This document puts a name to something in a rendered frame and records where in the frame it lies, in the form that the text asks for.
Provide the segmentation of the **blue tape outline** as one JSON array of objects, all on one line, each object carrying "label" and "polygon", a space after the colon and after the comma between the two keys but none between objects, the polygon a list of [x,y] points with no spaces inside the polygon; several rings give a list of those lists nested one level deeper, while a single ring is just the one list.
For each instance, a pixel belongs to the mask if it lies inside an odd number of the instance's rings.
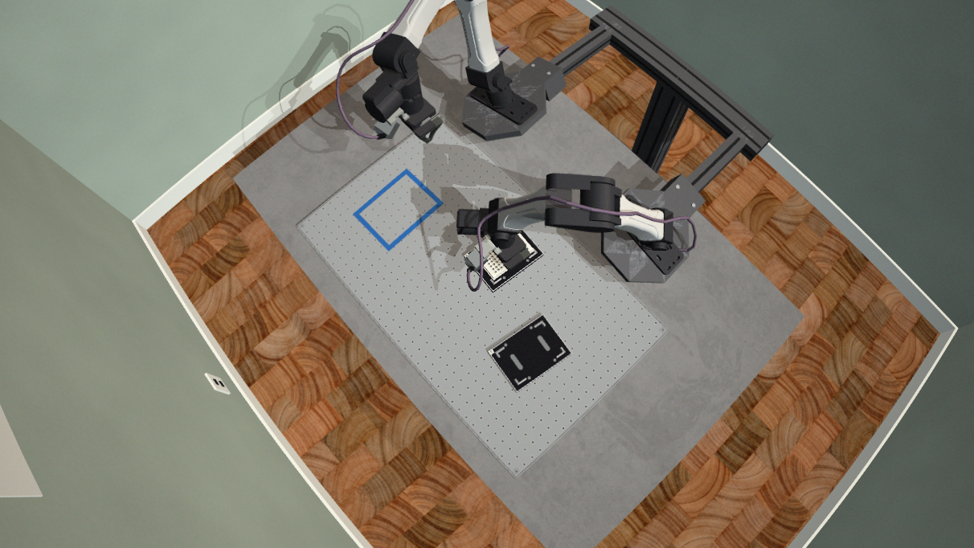
[{"label": "blue tape outline", "polygon": [[[387,243],[387,241],[381,238],[381,236],[378,233],[376,233],[376,231],[374,231],[373,227],[371,227],[370,224],[367,221],[365,221],[365,219],[363,219],[362,216],[360,216],[360,212],[364,211],[365,208],[370,206],[373,201],[376,201],[379,195],[384,194],[386,190],[389,190],[389,188],[392,187],[392,185],[394,185],[395,183],[397,183],[398,180],[403,178],[404,175],[411,177],[411,179],[414,182],[416,182],[416,184],[419,187],[421,187],[421,189],[424,190],[424,192],[426,192],[429,195],[429,197],[433,199],[433,201],[436,202],[436,205],[433,208],[429,209],[427,213],[424,213],[421,219],[418,219],[416,223],[412,224],[408,229],[406,229],[406,231],[402,235],[399,236],[399,238],[397,238],[395,241],[392,241],[392,243],[389,245],[389,243]],[[374,238],[376,238],[379,241],[379,243],[381,243],[389,252],[397,243],[399,243],[399,241],[403,240],[403,238],[406,238],[406,235],[411,233],[411,231],[413,231],[415,227],[419,226],[425,219],[427,219],[429,215],[432,215],[432,213],[435,212],[435,210],[438,209],[438,207],[440,206],[443,206],[443,202],[440,201],[440,199],[437,198],[436,195],[433,194],[431,190],[429,190],[427,187],[424,187],[424,184],[415,175],[411,174],[411,172],[408,169],[405,169],[403,172],[401,172],[400,175],[397,175],[395,179],[392,179],[392,181],[389,184],[387,184],[386,187],[379,190],[379,192],[376,195],[374,195],[374,197],[372,197],[370,201],[365,202],[364,206],[360,207],[357,211],[355,211],[354,216],[357,217],[359,222],[362,223],[362,225],[366,227],[368,231],[370,231],[370,233],[374,236]]]}]

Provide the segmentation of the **beige well plate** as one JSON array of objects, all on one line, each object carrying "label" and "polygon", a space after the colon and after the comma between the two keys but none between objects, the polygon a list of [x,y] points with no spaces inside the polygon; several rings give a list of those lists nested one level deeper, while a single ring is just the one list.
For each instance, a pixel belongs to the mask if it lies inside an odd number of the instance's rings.
[{"label": "beige well plate", "polygon": [[[521,234],[518,235],[523,241],[525,241],[528,252],[531,253],[534,252],[534,249],[532,248],[531,245],[528,244],[528,241],[526,241]],[[493,280],[495,280],[495,278],[498,278],[500,275],[502,275],[502,273],[507,271],[507,268],[504,266],[501,260],[499,260],[499,257],[495,255],[495,253],[489,252],[488,260],[489,261],[486,264],[483,264],[483,269],[486,270],[486,272],[489,274],[491,278],[493,278]]]}]

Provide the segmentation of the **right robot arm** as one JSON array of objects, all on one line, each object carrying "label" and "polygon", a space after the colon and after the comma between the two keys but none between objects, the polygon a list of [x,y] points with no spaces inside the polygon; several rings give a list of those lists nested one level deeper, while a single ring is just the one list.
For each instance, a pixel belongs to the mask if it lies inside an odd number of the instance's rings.
[{"label": "right robot arm", "polygon": [[[445,0],[412,0],[392,25],[395,28],[374,46],[374,63],[384,71],[362,96],[365,108],[381,123],[391,118],[403,100],[421,92],[417,57],[424,32]],[[538,111],[537,105],[515,95],[499,61],[489,24],[487,0],[454,0],[463,25],[468,49],[468,82],[475,86],[469,95],[515,124],[522,125]],[[401,17],[401,18],[400,18]],[[389,32],[387,31],[387,32]],[[382,33],[381,37],[387,32]],[[404,79],[405,78],[405,79]],[[483,88],[483,89],[482,89]],[[402,93],[401,93],[402,92]],[[485,98],[483,98],[485,97]]]}]

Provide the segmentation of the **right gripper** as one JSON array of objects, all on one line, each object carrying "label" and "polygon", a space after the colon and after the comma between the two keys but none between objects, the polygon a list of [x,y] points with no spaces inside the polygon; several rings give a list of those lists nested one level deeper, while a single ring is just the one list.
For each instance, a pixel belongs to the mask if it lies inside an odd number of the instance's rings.
[{"label": "right gripper", "polygon": [[[381,121],[376,121],[374,126],[382,130],[385,134],[389,135],[392,130],[392,126],[395,125],[397,119],[400,118],[403,123],[408,126],[415,135],[424,140],[424,143],[429,143],[435,136],[436,130],[443,124],[440,118],[435,118],[432,121],[427,121],[421,126],[422,121],[427,118],[432,118],[436,114],[436,108],[428,103],[422,96],[422,91],[412,100],[403,100],[403,105],[401,105],[395,113],[392,113],[391,118],[381,123]],[[435,130],[433,130],[435,129]],[[433,132],[432,132],[433,130]],[[430,132],[430,133],[429,133]],[[429,134],[429,138],[426,135]]]}]

